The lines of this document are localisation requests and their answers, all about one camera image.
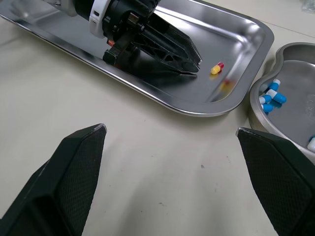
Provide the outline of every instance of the robotic arm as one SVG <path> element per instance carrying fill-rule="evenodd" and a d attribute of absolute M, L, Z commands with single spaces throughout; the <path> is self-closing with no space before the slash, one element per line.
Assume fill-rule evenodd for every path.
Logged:
<path fill-rule="evenodd" d="M 199 71 L 201 56 L 191 39 L 154 13 L 160 0 L 44 0 L 69 16 L 89 21 L 90 32 L 112 46 L 103 60 L 115 65 L 134 47 L 179 72 Z"/>

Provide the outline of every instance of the capsule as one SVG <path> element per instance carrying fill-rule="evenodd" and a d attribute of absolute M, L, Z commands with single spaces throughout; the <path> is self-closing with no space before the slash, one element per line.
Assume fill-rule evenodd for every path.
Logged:
<path fill-rule="evenodd" d="M 259 97 L 260 104 L 265 104 L 265 103 L 271 102 L 271 100 L 272 100 L 272 98 L 270 95 L 264 95 L 264 96 Z"/>
<path fill-rule="evenodd" d="M 270 104 L 262 104 L 261 107 L 263 111 L 266 113 L 271 112 L 273 110 L 273 107 Z"/>
<path fill-rule="evenodd" d="M 310 143 L 308 144 L 307 148 L 313 152 L 315 152 L 315 136 L 311 139 Z"/>
<path fill-rule="evenodd" d="M 275 80 L 271 83 L 271 85 L 269 86 L 269 89 L 272 89 L 272 90 L 274 90 L 274 91 L 277 91 L 278 88 L 279 88 L 279 86 L 280 86 L 280 84 L 281 84 L 280 80 L 275 79 Z"/>
<path fill-rule="evenodd" d="M 278 93 L 272 89 L 268 90 L 266 92 L 266 95 L 270 95 L 273 100 L 279 103 L 285 103 L 286 102 L 286 97 L 283 96 L 281 93 Z"/>
<path fill-rule="evenodd" d="M 211 69 L 211 74 L 216 75 L 224 68 L 223 62 L 218 63 L 215 67 Z"/>

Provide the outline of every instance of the blue and white capsule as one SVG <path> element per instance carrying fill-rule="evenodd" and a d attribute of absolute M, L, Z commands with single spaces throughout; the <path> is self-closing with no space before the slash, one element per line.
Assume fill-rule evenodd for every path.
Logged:
<path fill-rule="evenodd" d="M 310 143 L 308 144 L 307 148 L 313 152 L 315 152 L 315 136 L 311 139 Z"/>
<path fill-rule="evenodd" d="M 273 110 L 273 107 L 270 104 L 262 104 L 261 107 L 262 107 L 263 111 L 266 113 L 272 112 L 272 110 Z"/>
<path fill-rule="evenodd" d="M 272 89 L 268 90 L 268 92 L 266 92 L 266 95 L 270 95 L 273 100 L 281 104 L 286 102 L 285 96 L 283 96 L 281 93 L 278 93 Z"/>
<path fill-rule="evenodd" d="M 265 104 L 265 103 L 271 102 L 271 100 L 272 100 L 272 98 L 270 95 L 264 95 L 264 96 L 259 97 L 260 104 Z"/>
<path fill-rule="evenodd" d="M 269 86 L 269 89 L 272 89 L 272 90 L 274 90 L 274 91 L 277 91 L 278 88 L 279 88 L 279 86 L 280 86 L 280 84 L 281 84 L 280 80 L 275 79 L 275 80 L 271 83 L 271 85 Z"/>

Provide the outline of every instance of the metal tray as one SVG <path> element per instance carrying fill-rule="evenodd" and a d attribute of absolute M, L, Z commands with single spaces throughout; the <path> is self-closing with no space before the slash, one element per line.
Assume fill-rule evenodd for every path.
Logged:
<path fill-rule="evenodd" d="M 272 71 L 251 89 L 251 127 L 291 140 L 315 164 L 315 153 L 307 149 L 315 135 L 315 44 L 285 45 L 276 59 Z M 266 115 L 258 96 L 275 78 L 281 81 L 278 92 L 287 97 L 287 102 Z"/>
<path fill-rule="evenodd" d="M 272 43 L 258 20 L 192 0 L 162 0 L 156 13 L 189 35 L 203 62 L 196 75 L 166 69 L 145 53 L 121 70 L 101 60 L 106 39 L 89 33 L 88 21 L 68 17 L 41 0 L 3 0 L 0 15 L 105 74 L 177 112 L 199 117 L 225 114 L 243 100 Z M 225 68 L 210 77 L 218 62 Z"/>

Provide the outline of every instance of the red component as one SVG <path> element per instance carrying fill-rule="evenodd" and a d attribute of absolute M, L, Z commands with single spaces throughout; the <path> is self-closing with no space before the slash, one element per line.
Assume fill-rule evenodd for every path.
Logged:
<path fill-rule="evenodd" d="M 223 69 L 223 68 L 224 68 L 224 63 L 223 63 L 223 62 L 220 62 L 220 63 L 218 64 L 218 66 L 219 66 L 221 69 Z"/>
<path fill-rule="evenodd" d="M 115 42 L 113 40 L 108 40 L 107 44 L 111 47 L 113 47 L 115 45 Z"/>

